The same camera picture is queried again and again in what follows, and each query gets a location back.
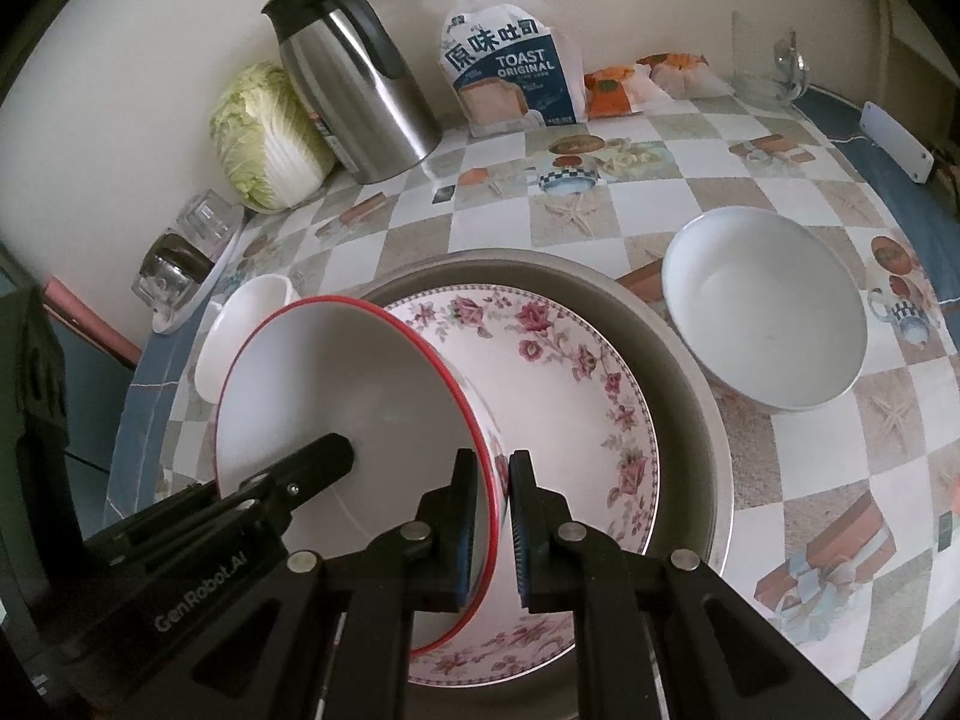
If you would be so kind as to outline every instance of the glass mug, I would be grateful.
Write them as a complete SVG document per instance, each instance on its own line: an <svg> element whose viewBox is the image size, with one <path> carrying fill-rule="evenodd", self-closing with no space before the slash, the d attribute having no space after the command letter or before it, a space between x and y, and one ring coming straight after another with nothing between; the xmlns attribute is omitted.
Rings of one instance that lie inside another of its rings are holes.
<svg viewBox="0 0 960 720"><path fill-rule="evenodd" d="M242 207L207 190L187 201L176 216L176 227L194 247L215 259L227 247L242 218Z"/></svg>
<svg viewBox="0 0 960 720"><path fill-rule="evenodd" d="M757 108L784 108L810 86L797 30L733 11L733 90Z"/></svg>
<svg viewBox="0 0 960 720"><path fill-rule="evenodd" d="M168 228L152 244L131 289L165 319L173 317L203 284L213 262L186 238Z"/></svg>

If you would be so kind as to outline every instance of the red rim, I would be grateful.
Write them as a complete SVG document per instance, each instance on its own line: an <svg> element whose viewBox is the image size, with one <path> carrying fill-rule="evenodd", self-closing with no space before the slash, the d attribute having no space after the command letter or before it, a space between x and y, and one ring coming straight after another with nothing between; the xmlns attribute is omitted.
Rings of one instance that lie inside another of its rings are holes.
<svg viewBox="0 0 960 720"><path fill-rule="evenodd" d="M366 300L358 300L357 298L347 298L344 295L319 295L315 298L304 298L303 300L298 300L295 303L291 303L289 306L284 306L279 311L270 314L267 319L264 319L261 322L256 330L251 333L250 337L244 341L243 346L240 347L240 351L237 352L237 356L233 358L233 362L230 363L229 370L227 371L227 378L224 379L224 386L220 390L220 400L217 403L217 413L213 419L213 476L214 480L217 482L217 487L220 486L220 474L217 470L217 431L220 427L220 404L223 403L224 393L227 391L227 385L229 384L230 377L233 375L233 368L236 366L237 360L240 359L241 355L244 352L244 349L247 348L254 336L257 335L264 327L266 327L270 322L279 317L281 314L286 314L291 309L295 309L298 306L306 305L308 303L343 303L344 305L352 306L353 308L361 309L366 311L368 314L374 314L380 319L384 319L386 322L389 322L395 329L400 331L408 341L416 346L416 348L424 354L427 360L430 361L430 364L433 365L436 372L440 375L440 378L443 379L443 382L446 384L450 390L450 394L453 395L454 400L457 402L457 406L460 409L461 413L464 415L464 419L467 420L467 427L469 427L470 437L472 437L473 445L477 450L477 456L480 458L480 467L483 470L483 479L484 485L487 488L487 517L488 517L488 544L487 544L487 559L484 562L483 571L480 573L480 581L477 584L476 594L473 596L473 600L467 606L467 609L464 611L463 615L457 620L456 625L453 626L449 631L443 634L438 640L431 642L424 647L421 647L416 650L411 650L411 656L419 656L424 653L428 653L431 650L435 650L437 647L444 645L446 642L450 641L455 635L459 634L463 630L463 627L472 620L473 615L476 613L480 604L483 603L483 599L487 595L487 590L490 587L491 579L493 579L493 568L496 567L496 554L497 554L497 543L499 541L500 533L500 520L497 516L497 507L494 504L495 496L499 494L498 486L496 485L496 480L493 477L493 460L491 459L490 452L488 451L487 445L483 440L483 433L480 430L480 425L477 422L476 416L473 413L473 410L470 408L469 402L467 402L467 396L464 395L464 391L460 388L460 385L457 384L456 380L450 374L450 371L446 368L446 365L443 363L443 360L440 360L440 355L434 350L433 346L430 346L429 343L426 343L423 338L417 335L413 330L407 327L403 322L394 317L392 314L388 314L379 306L373 305L373 303L367 303Z"/></svg>

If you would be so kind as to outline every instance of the stainless steel thermos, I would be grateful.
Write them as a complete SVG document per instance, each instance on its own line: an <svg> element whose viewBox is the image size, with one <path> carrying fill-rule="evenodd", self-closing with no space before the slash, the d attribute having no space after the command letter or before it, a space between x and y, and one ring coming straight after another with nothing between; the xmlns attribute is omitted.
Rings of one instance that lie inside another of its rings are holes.
<svg viewBox="0 0 960 720"><path fill-rule="evenodd" d="M358 183L437 147L440 126L367 0L270 0L263 12L307 113Z"/></svg>

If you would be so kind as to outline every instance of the red-rimmed white bowl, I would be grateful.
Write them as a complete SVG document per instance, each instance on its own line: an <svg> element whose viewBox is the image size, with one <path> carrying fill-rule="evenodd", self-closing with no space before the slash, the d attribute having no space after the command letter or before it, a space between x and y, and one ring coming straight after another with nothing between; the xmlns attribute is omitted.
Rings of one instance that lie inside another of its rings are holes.
<svg viewBox="0 0 960 720"><path fill-rule="evenodd" d="M352 471L299 507L283 541L336 557L413 519L449 484L457 450L479 460L472 589L460 614L418 613L415 654L450 641L486 596L506 515L496 423L469 382L403 322L371 303L325 295L277 311L241 348L216 416L222 495L312 440L353 445Z"/></svg>

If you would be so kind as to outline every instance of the pink rose pattern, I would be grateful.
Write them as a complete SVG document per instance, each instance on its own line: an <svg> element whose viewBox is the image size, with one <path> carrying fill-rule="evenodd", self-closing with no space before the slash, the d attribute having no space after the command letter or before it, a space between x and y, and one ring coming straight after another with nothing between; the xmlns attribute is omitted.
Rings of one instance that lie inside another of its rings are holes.
<svg viewBox="0 0 960 720"><path fill-rule="evenodd" d="M628 386L627 392L621 391L624 379L619 362L611 360L603 344L598 345L597 352L585 343L571 348L568 333L558 328L559 320L567 319L568 315L555 306L530 300L526 295L522 295L520 301L512 301L500 290L493 290L481 302L483 305L457 295L448 306L438 310L434 310L433 303L421 303L416 305L413 319L408 319L406 323L419 333L432 327L440 341L445 341L452 328L475 327L481 338L492 338L488 325L501 326L504 330L523 336L517 345L517 352L526 362L568 365L574 381L598 381L602 384L604 394L611 403L607 417L613 427L613 432L602 446L618 456L616 487L608 494L607 506L610 509L616 506L619 515L608 526L607 533L621 542L627 538L627 533L636 536L643 530L649 530L653 507L647 505L640 488L650 458L637 445L635 431L641 423L638 409L644 417L642 429L647 431L651 442L653 431L645 410L630 392L632 388ZM506 455L498 454L494 462L501 484L507 484ZM433 664L432 672L438 675L438 680L442 677L456 678L456 671L462 666L480 664L490 659L488 673L493 678L499 678L534 668L573 644L571 615L536 615L526 619L529 624L519 625L509 632L498 632L482 645L464 647L454 652L448 652L442 646L419 656L419 659L427 659ZM440 680L437 683L446 684L449 681Z"/></svg>
<svg viewBox="0 0 960 720"><path fill-rule="evenodd" d="M530 341L529 338L525 338L520 342L520 357L527 362L536 362L536 360L541 358L542 354L544 354L544 348L536 341Z"/></svg>
<svg viewBox="0 0 960 720"><path fill-rule="evenodd" d="M412 662L427 662L430 664L430 673L437 675L438 679L433 682L423 680L426 685L445 685L448 682L442 678L455 678L459 669L472 664L488 666L488 674L494 679L522 674L555 658L572 644L572 614L527 615L512 630L500 632L482 644L450 652L440 647L417 656Z"/></svg>
<svg viewBox="0 0 960 720"><path fill-rule="evenodd" d="M550 307L546 303L527 303L518 314L514 314L520 326L528 333L541 333L553 326L550 321Z"/></svg>
<svg viewBox="0 0 960 720"><path fill-rule="evenodd" d="M493 470L496 471L496 477L500 482L503 495L506 497L509 494L508 490L510 490L510 464L507 461L507 455L493 432L487 432L487 441L490 442L493 450Z"/></svg>

